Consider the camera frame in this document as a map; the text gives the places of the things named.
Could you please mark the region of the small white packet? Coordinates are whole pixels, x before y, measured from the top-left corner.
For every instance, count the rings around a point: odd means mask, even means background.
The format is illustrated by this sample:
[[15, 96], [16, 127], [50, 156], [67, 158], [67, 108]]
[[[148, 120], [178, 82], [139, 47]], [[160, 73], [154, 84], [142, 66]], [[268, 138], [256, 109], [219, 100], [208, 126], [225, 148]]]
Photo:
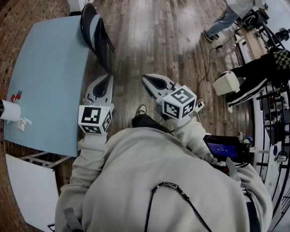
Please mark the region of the small white packet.
[[32, 121], [26, 117], [21, 117], [17, 122], [17, 128], [21, 131], [25, 131], [26, 125], [31, 125]]

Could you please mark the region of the wooden bench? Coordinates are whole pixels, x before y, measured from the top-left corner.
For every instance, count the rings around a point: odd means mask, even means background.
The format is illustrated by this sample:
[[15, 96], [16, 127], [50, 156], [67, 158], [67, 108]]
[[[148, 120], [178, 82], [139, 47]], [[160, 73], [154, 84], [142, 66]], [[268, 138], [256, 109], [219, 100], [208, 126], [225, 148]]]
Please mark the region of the wooden bench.
[[260, 37], [257, 36], [255, 29], [252, 31], [247, 31], [246, 29], [241, 28], [241, 32], [252, 60], [259, 59], [261, 56], [267, 53], [264, 43], [262, 40], [260, 40]]

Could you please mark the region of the person's legs black trousers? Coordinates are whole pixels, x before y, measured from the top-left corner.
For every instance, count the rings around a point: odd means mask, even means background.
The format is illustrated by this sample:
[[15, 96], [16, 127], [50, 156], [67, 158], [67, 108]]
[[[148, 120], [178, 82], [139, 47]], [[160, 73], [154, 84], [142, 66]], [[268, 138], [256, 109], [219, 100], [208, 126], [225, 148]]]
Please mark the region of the person's legs black trousers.
[[141, 104], [136, 110], [131, 125], [136, 132], [144, 137], [174, 137], [171, 130], [161, 125], [147, 114], [147, 109], [144, 104]]

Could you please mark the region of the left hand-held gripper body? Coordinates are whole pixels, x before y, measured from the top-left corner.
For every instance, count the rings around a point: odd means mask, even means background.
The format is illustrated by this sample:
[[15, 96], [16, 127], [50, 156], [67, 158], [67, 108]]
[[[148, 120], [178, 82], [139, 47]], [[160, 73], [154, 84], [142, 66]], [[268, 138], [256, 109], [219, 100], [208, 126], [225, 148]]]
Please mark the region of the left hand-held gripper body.
[[114, 115], [113, 95], [87, 94], [79, 106], [78, 125], [85, 134], [106, 134]]

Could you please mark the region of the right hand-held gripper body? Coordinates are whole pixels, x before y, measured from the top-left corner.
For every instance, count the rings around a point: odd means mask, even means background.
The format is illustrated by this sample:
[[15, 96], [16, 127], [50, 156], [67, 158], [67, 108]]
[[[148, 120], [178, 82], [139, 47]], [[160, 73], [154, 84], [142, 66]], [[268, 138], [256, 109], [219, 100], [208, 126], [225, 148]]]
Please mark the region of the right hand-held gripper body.
[[157, 103], [161, 112], [168, 118], [183, 119], [195, 108], [197, 96], [186, 86], [175, 84], [161, 97]]

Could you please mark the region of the light blue table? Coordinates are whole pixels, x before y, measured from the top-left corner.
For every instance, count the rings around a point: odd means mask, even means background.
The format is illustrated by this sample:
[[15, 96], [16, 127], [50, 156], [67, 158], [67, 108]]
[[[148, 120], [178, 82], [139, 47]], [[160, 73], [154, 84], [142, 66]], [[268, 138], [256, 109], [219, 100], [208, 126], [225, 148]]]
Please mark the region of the light blue table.
[[7, 98], [21, 91], [16, 103], [25, 129], [5, 123], [6, 141], [32, 149], [77, 156], [78, 111], [89, 48], [80, 16], [35, 23], [17, 57]]

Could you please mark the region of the person's left forearm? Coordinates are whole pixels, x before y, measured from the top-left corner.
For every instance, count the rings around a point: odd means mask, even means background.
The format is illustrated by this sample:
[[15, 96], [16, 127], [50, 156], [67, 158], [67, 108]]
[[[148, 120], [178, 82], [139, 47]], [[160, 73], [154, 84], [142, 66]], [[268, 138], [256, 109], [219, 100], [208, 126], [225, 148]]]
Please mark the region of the person's left forearm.
[[78, 142], [80, 154], [73, 162], [71, 179], [95, 180], [101, 173], [108, 151], [107, 134], [86, 134]]

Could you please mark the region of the person's grey hoodie torso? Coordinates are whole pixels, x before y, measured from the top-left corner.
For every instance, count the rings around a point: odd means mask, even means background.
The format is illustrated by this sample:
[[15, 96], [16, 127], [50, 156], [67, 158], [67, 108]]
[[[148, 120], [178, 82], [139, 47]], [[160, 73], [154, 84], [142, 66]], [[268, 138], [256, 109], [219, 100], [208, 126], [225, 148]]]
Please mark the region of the person's grey hoodie torso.
[[55, 232], [72, 232], [71, 209], [83, 232], [267, 232], [271, 197], [255, 169], [238, 168], [239, 181], [212, 167], [175, 137], [144, 137], [135, 129], [112, 136], [93, 181], [71, 179], [61, 189]]

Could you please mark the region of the white power strip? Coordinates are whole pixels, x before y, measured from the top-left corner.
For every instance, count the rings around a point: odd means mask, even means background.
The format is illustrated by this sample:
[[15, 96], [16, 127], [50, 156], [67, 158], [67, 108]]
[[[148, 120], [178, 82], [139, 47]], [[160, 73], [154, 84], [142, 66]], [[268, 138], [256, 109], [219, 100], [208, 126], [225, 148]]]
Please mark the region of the white power strip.
[[198, 113], [198, 112], [200, 112], [204, 107], [205, 107], [205, 104], [204, 104], [203, 99], [198, 99], [198, 100], [196, 101], [196, 105], [195, 105], [195, 109], [194, 109], [194, 111], [195, 111], [196, 113]]

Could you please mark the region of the black metal railing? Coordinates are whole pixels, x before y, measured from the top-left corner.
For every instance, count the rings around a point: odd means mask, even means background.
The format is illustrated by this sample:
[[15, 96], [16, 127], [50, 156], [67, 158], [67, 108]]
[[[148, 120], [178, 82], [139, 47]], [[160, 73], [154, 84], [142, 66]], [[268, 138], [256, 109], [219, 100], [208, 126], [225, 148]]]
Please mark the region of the black metal railing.
[[270, 231], [290, 207], [290, 87], [268, 83], [253, 99], [255, 136], [253, 165], [268, 189], [273, 204]]

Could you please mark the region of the white board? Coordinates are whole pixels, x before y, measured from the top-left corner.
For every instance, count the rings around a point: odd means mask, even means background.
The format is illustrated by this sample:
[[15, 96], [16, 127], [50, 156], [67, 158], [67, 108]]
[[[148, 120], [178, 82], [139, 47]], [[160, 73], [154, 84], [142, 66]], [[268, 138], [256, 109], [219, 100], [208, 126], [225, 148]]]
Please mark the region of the white board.
[[6, 155], [14, 197], [26, 223], [43, 231], [55, 231], [58, 188], [55, 171]]

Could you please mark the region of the black folding chair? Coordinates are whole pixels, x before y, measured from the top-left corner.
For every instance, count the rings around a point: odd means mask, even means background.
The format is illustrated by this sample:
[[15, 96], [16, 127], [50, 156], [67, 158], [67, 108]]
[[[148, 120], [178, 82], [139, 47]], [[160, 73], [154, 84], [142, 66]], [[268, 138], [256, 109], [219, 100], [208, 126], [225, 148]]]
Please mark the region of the black folding chair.
[[99, 64], [107, 73], [111, 73], [111, 53], [115, 51], [115, 47], [106, 32], [103, 19], [91, 3], [82, 9], [80, 29], [85, 43], [97, 57]]

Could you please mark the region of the black screen device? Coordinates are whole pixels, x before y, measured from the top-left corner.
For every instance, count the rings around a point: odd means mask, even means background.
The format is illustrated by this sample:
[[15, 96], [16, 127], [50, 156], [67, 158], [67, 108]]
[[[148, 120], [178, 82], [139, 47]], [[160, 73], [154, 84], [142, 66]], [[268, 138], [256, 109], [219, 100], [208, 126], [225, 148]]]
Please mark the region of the black screen device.
[[237, 137], [206, 135], [203, 141], [218, 161], [230, 158], [235, 163], [251, 162], [247, 145], [241, 143]]

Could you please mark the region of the person's right forearm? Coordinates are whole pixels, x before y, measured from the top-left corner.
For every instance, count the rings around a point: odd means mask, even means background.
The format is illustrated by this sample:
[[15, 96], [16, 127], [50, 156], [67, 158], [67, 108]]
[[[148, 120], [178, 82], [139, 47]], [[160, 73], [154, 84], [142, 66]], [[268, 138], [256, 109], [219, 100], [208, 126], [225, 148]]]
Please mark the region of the person's right forearm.
[[183, 147], [209, 164], [218, 165], [218, 160], [213, 157], [203, 140], [206, 135], [210, 134], [205, 131], [200, 122], [196, 121], [196, 117], [186, 116], [181, 120], [172, 118], [170, 123]]

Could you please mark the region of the cream plastic trash bin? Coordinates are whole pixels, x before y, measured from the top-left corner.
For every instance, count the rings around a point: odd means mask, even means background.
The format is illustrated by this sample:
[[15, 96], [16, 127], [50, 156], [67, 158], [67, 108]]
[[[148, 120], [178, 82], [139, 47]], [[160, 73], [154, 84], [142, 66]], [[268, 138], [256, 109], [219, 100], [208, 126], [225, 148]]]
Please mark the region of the cream plastic trash bin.
[[239, 81], [232, 71], [225, 72], [212, 86], [218, 96], [240, 91]]

